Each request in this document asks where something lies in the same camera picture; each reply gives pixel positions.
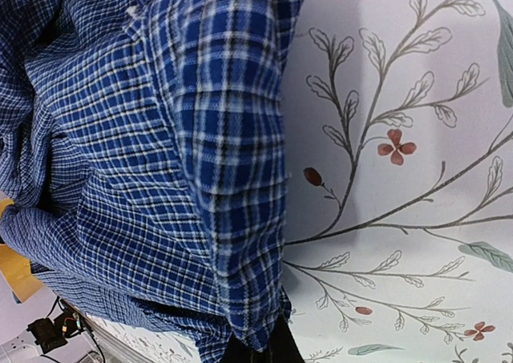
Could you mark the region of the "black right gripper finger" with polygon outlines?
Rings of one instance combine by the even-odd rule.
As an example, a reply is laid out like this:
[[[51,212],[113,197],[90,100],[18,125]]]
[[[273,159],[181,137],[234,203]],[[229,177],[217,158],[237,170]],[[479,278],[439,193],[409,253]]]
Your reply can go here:
[[[227,363],[305,363],[288,326],[287,319],[280,315],[263,352],[244,346],[231,336],[224,351]]]

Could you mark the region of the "blue checkered shirt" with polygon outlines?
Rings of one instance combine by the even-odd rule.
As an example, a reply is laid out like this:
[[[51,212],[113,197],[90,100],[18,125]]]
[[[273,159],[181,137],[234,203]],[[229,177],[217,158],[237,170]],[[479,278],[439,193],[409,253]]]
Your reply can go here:
[[[268,347],[303,1],[1,0],[1,227],[37,278],[204,362]]]

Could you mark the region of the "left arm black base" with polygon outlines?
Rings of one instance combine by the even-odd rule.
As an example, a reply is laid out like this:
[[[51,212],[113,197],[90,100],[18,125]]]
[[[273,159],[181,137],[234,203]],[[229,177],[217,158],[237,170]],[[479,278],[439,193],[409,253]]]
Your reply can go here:
[[[35,339],[43,354],[63,347],[67,340],[85,331],[84,323],[78,313],[65,309],[54,320],[50,318],[37,319],[26,329]]]

